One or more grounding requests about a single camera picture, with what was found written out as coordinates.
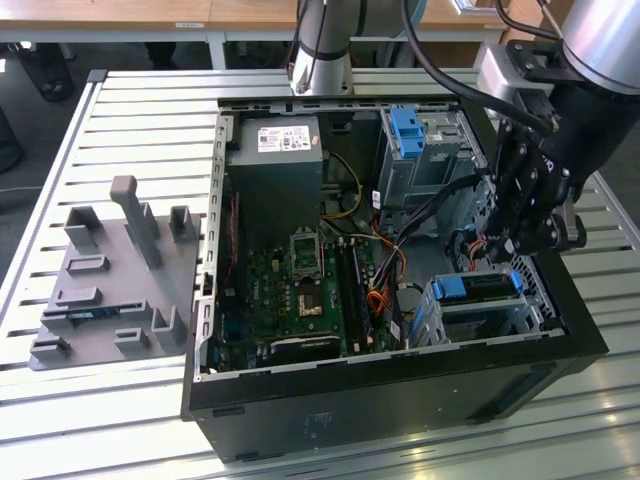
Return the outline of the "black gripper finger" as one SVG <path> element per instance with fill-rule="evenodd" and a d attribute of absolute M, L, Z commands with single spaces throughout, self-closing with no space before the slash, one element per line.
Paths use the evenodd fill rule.
<path fill-rule="evenodd" d="M 516 252 L 533 255 L 546 250 L 561 251 L 566 243 L 566 227 L 555 210 L 566 200 L 566 181 L 542 168 L 533 170 L 526 180 L 526 197 L 511 236 Z"/>
<path fill-rule="evenodd" d="M 500 123 L 495 159 L 491 163 L 495 186 L 494 207 L 486 224 L 487 256 L 491 261 L 507 261 L 514 248 L 506 244 L 516 233 L 520 214 L 529 195 L 529 181 L 522 179 L 527 165 L 526 131 L 515 123 Z"/>

